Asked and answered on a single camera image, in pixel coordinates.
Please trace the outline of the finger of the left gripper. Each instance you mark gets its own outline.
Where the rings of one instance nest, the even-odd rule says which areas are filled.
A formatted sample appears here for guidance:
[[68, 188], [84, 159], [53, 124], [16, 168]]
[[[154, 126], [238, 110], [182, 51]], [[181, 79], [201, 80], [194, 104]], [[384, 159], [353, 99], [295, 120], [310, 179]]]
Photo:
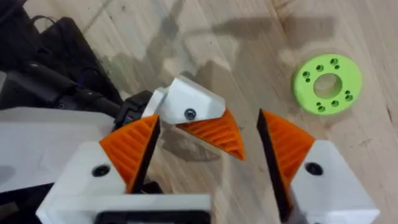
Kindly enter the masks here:
[[154, 90], [142, 117], [152, 115], [241, 161], [246, 159], [239, 127], [224, 98], [186, 77]]

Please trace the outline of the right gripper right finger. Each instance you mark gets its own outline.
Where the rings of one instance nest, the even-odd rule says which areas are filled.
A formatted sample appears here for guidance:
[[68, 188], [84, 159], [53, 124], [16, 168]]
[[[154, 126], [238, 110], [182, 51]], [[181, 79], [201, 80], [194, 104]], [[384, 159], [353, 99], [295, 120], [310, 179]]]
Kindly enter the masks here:
[[336, 146], [260, 110], [257, 130], [282, 223], [373, 223], [380, 211]]

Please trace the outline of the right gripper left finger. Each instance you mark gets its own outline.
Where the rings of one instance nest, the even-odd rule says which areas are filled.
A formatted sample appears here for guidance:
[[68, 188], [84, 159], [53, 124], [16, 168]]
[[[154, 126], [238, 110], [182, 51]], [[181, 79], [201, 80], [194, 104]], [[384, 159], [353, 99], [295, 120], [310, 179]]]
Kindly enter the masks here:
[[53, 185], [59, 196], [136, 194], [160, 134], [157, 115], [133, 121], [100, 141], [82, 143]]

